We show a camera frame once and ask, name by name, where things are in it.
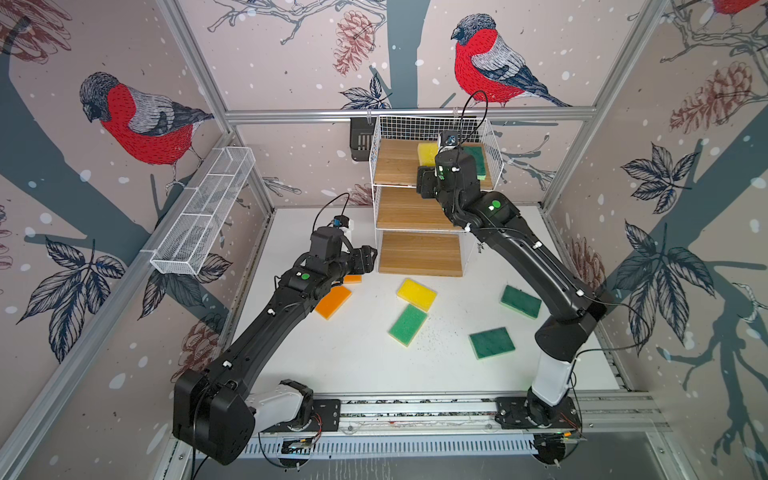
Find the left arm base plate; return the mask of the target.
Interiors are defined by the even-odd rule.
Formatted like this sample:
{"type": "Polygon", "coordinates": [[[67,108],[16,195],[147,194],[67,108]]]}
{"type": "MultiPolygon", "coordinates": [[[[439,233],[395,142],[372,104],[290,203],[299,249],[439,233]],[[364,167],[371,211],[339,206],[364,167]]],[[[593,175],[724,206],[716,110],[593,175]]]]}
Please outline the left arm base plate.
{"type": "Polygon", "coordinates": [[[340,418],[341,401],[339,399],[320,399],[314,401],[306,421],[284,422],[276,427],[276,430],[296,433],[337,432],[340,418]]]}

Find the perforated metal vent strip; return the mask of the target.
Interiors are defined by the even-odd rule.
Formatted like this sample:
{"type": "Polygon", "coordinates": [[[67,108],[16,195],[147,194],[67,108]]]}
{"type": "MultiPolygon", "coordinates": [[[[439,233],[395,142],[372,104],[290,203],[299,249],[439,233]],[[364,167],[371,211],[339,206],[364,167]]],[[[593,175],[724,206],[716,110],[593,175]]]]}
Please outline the perforated metal vent strip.
{"type": "Polygon", "coordinates": [[[252,439],[244,459],[332,460],[454,456],[534,455],[531,434],[323,437],[313,448],[295,448],[286,437],[252,439]]]}

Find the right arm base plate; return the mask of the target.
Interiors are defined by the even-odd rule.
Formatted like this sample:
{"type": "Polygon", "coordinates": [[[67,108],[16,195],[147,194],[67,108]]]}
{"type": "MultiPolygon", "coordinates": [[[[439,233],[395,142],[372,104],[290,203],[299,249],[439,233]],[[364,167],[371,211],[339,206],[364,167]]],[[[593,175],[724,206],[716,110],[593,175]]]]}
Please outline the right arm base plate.
{"type": "Polygon", "coordinates": [[[497,397],[495,421],[504,430],[553,428],[579,430],[582,426],[573,399],[565,396],[550,406],[535,395],[497,397]]]}

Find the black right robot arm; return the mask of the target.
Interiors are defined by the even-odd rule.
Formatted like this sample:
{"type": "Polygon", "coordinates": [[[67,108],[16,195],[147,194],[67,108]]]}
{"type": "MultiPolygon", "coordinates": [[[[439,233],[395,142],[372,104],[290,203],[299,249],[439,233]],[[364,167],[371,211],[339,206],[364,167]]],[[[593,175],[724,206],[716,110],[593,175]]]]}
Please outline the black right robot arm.
{"type": "Polygon", "coordinates": [[[452,225],[496,251],[535,290],[550,316],[535,333],[541,350],[528,390],[529,415],[546,423],[563,406],[578,351],[607,307],[533,233],[520,210],[502,193],[483,191],[472,155],[456,147],[417,170],[417,192],[435,199],[452,225]]]}

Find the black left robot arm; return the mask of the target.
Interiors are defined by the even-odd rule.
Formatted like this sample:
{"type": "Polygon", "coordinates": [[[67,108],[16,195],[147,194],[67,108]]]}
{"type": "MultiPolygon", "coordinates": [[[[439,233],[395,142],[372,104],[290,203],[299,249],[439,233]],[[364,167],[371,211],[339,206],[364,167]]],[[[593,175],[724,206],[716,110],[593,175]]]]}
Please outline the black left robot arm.
{"type": "Polygon", "coordinates": [[[173,436],[221,465],[229,465],[250,439],[276,425],[304,430],[320,427],[308,386],[282,380],[273,390],[248,397],[288,334],[348,275],[373,271],[377,250],[355,247],[343,230],[321,226],[310,248],[277,281],[270,299],[238,339],[200,371],[176,381],[173,436]]]}

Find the light green sponge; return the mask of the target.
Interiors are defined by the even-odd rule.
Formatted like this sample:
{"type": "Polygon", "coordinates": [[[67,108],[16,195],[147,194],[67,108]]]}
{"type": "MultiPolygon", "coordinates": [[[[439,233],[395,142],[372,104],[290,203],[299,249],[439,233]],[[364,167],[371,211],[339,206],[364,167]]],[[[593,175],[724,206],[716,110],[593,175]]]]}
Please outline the light green sponge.
{"type": "Polygon", "coordinates": [[[389,329],[388,334],[404,347],[408,347],[424,325],[427,317],[426,312],[409,304],[389,329]]]}

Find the dark green sponge front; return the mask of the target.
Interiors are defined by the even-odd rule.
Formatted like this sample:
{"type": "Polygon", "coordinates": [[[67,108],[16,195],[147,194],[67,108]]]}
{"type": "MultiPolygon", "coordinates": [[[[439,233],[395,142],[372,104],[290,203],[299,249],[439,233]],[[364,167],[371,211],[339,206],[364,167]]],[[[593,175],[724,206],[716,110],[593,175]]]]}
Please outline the dark green sponge front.
{"type": "Polygon", "coordinates": [[[478,360],[510,353],[516,349],[505,327],[470,334],[469,340],[478,360]]]}

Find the aluminium mounting rail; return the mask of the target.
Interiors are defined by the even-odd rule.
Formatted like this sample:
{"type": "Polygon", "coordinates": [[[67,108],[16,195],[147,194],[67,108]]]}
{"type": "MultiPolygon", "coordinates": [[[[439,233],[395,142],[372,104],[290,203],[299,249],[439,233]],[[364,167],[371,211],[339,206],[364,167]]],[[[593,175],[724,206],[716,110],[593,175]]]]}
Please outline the aluminium mounting rail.
{"type": "Polygon", "coordinates": [[[576,391],[573,399],[582,426],[579,430],[535,428],[504,430],[495,421],[497,397],[525,396],[522,392],[475,394],[315,394],[314,401],[339,399],[337,432],[323,435],[408,435],[519,431],[545,433],[667,432],[670,426],[652,397],[620,390],[576,391]]]}

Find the dark green sponge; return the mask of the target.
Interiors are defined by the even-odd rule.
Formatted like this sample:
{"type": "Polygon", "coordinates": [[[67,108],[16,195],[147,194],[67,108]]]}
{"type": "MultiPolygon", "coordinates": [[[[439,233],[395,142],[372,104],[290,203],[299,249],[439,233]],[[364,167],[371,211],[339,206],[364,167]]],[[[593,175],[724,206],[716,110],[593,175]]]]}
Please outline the dark green sponge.
{"type": "Polygon", "coordinates": [[[470,334],[469,340],[478,360],[510,353],[516,349],[505,327],[470,334]]]}
{"type": "Polygon", "coordinates": [[[515,312],[531,319],[537,319],[542,301],[520,289],[506,285],[500,303],[515,312]]]}

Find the black box behind shelf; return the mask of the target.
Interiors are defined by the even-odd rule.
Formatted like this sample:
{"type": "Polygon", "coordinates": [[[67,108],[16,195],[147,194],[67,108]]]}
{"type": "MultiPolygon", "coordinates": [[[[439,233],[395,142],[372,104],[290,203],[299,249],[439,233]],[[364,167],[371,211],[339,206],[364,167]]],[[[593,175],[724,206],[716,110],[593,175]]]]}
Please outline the black box behind shelf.
{"type": "Polygon", "coordinates": [[[373,142],[375,118],[351,118],[349,149],[355,162],[368,162],[373,142]]]}

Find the middle wooden shelf board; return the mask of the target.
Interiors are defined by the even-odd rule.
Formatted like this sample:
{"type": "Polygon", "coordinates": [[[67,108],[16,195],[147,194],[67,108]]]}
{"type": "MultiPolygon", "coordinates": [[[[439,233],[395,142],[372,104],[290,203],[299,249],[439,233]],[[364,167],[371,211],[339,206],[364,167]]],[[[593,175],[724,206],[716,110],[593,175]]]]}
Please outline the middle wooden shelf board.
{"type": "Polygon", "coordinates": [[[382,187],[376,226],[384,230],[458,231],[435,199],[411,188],[382,187]]]}

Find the dark green sponge carried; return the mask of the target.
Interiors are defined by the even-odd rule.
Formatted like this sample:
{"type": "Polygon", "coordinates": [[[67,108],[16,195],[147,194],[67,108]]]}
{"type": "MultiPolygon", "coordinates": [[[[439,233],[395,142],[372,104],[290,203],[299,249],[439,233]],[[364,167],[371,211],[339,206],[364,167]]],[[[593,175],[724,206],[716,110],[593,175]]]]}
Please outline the dark green sponge carried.
{"type": "Polygon", "coordinates": [[[471,155],[475,161],[476,176],[478,180],[487,178],[487,167],[483,146],[466,146],[465,152],[471,155]]]}

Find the yellow sponge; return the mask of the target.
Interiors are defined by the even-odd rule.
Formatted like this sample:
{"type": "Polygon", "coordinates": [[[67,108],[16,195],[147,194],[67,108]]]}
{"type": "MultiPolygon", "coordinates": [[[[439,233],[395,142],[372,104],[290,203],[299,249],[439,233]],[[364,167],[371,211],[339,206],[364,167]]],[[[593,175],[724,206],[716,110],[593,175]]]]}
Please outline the yellow sponge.
{"type": "Polygon", "coordinates": [[[412,279],[405,279],[397,296],[423,312],[428,312],[437,298],[437,293],[412,279]]]}
{"type": "Polygon", "coordinates": [[[435,142],[424,142],[417,145],[417,156],[420,167],[434,167],[439,145],[435,142]]]}

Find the orange sponge middle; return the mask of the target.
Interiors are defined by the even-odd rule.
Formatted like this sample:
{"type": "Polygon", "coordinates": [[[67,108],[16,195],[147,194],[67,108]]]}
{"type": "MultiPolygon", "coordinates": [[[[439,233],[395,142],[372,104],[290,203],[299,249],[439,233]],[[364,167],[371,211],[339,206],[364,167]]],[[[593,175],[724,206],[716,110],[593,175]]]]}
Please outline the orange sponge middle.
{"type": "Polygon", "coordinates": [[[322,318],[329,320],[349,299],[352,292],[345,286],[335,286],[317,304],[315,312],[322,318]]]}

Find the dark green sponge right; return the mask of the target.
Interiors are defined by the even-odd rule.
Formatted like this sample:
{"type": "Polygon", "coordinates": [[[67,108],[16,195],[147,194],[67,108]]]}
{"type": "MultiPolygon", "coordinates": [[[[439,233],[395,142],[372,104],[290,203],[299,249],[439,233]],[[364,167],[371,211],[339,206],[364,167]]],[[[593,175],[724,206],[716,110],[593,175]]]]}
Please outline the dark green sponge right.
{"type": "Polygon", "coordinates": [[[537,319],[542,301],[520,289],[506,285],[500,303],[515,312],[531,319],[537,319]]]}

